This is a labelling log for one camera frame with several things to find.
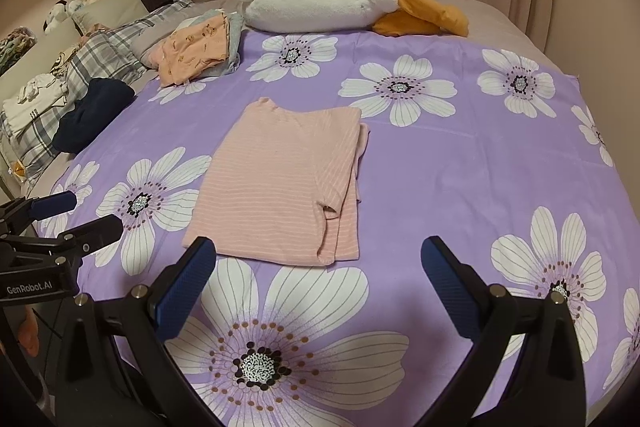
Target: metal screw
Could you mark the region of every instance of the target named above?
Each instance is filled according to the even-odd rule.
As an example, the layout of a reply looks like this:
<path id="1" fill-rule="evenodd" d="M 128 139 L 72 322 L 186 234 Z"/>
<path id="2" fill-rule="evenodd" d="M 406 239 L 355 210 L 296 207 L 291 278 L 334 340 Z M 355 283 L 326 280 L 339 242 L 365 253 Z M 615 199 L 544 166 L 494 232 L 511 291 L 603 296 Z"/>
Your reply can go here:
<path id="1" fill-rule="evenodd" d="M 491 286 L 489 286 L 489 293 L 491 293 L 491 295 L 493 295 L 494 297 L 504 297 L 505 295 L 507 295 L 507 288 L 505 288 L 501 284 L 492 284 Z"/>
<path id="2" fill-rule="evenodd" d="M 135 286 L 133 286 L 133 288 L 131 289 L 131 296 L 135 299 L 142 299 L 145 295 L 146 292 L 149 290 L 148 287 L 146 287 L 143 284 L 136 284 Z"/>
<path id="3" fill-rule="evenodd" d="M 562 304 L 564 302 L 564 295 L 560 292 L 551 292 L 551 300 L 553 304 Z"/>
<path id="4" fill-rule="evenodd" d="M 86 293 L 81 293 L 76 295 L 74 302 L 76 303 L 77 306 L 84 306 L 88 300 L 89 300 L 89 295 L 87 295 Z"/>

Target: purple bed sheet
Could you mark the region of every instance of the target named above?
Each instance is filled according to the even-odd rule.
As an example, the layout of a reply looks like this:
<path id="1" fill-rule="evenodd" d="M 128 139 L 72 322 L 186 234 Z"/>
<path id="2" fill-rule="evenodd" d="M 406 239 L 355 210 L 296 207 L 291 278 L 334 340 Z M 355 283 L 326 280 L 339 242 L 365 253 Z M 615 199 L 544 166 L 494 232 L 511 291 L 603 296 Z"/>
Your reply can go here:
<path id="1" fill-rule="evenodd" d="M 226 425 L 413 425 L 470 347 L 420 267 L 430 235 L 488 283 L 568 298 L 590 405 L 623 377 L 640 344 L 640 230 L 575 78 L 455 37 L 249 32 L 241 49 L 236 73 L 148 84 L 55 187 L 76 193 L 75 211 L 39 227 L 120 216 L 122 239 L 85 260 L 79 284 L 121 296 L 183 253 L 210 157 L 250 102 L 362 109 L 360 259 L 308 269 L 220 256 L 167 343 Z"/>

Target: navy blue garment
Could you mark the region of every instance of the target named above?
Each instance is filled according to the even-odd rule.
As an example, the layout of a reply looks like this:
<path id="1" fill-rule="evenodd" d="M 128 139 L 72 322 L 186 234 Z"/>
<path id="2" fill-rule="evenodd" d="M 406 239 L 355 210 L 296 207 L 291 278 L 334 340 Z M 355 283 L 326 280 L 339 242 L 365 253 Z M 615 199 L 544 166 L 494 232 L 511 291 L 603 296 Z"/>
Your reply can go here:
<path id="1" fill-rule="evenodd" d="M 52 146 L 59 152 L 78 154 L 129 105 L 135 92 L 115 78 L 92 78 L 86 95 L 74 110 L 60 119 Z"/>

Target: orange folded garment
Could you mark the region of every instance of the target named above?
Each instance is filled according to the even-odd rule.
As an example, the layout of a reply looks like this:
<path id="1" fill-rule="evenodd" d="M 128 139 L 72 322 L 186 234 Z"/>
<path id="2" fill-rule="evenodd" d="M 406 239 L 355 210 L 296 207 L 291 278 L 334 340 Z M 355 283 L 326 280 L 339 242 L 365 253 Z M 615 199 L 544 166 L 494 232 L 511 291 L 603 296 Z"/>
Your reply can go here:
<path id="1" fill-rule="evenodd" d="M 460 8 L 436 0 L 398 0 L 399 10 L 378 19 L 371 29 L 387 37 L 436 35 L 443 30 L 469 35 L 469 20 Z"/>
<path id="2" fill-rule="evenodd" d="M 228 23 L 224 14 L 172 33 L 162 43 L 158 73 L 162 87 L 188 82 L 228 57 Z"/>
<path id="3" fill-rule="evenodd" d="M 216 150 L 182 240 L 294 266 L 359 256 L 357 163 L 369 128 L 355 107 L 294 112 L 261 98 Z"/>

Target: bed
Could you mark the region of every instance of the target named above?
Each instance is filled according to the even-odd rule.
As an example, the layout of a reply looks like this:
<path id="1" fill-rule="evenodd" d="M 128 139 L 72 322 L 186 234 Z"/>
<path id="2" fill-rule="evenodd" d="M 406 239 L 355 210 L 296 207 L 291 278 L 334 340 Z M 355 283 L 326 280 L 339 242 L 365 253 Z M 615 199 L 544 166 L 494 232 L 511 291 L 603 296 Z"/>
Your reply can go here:
<path id="1" fill-rule="evenodd" d="M 640 227 L 577 79 L 498 10 L 446 2 L 469 15 L 469 39 L 249 30 L 236 73 L 190 89 L 152 80 L 31 193 L 78 197 L 41 235 L 108 213 L 123 219 L 121 241 L 79 274 L 82 291 L 113 298 L 180 257 L 210 156 L 247 104 L 265 96 L 291 110 L 363 110 L 360 259 L 308 269 L 220 256 L 167 344 L 227 425 L 413 425 L 470 347 L 420 268 L 429 235 L 515 295 L 567 296 L 590 406 L 634 361 Z M 300 40 L 311 46 L 306 62 L 283 71 L 262 58 Z M 482 409 L 499 398 L 521 341 L 512 339 Z M 263 355 L 256 374 L 283 371 L 265 390 L 238 382 L 234 362 L 254 353 Z"/>

